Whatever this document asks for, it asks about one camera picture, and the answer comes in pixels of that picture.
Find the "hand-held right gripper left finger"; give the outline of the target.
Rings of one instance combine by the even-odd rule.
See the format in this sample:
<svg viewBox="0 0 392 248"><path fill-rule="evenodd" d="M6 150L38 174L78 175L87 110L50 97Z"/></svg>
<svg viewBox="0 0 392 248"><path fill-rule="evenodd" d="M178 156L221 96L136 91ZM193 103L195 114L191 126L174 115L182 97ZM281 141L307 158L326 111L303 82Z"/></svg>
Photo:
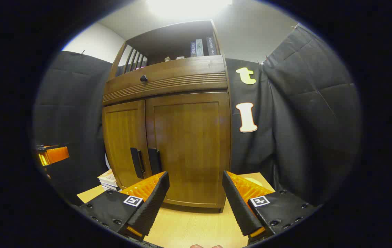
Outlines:
<svg viewBox="0 0 392 248"><path fill-rule="evenodd" d="M155 222L169 190L169 173L157 173L121 192L106 190L79 212L117 234L143 241Z"/></svg>

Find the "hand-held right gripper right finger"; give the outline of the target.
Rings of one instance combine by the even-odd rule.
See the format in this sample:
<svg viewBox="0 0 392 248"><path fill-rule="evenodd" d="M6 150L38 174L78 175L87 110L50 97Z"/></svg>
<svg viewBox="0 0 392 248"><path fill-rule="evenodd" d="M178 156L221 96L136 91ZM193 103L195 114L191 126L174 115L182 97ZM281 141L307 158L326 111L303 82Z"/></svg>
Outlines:
<svg viewBox="0 0 392 248"><path fill-rule="evenodd" d="M320 209L287 190L269 190L223 172L223 189L242 234L261 241L293 228Z"/></svg>

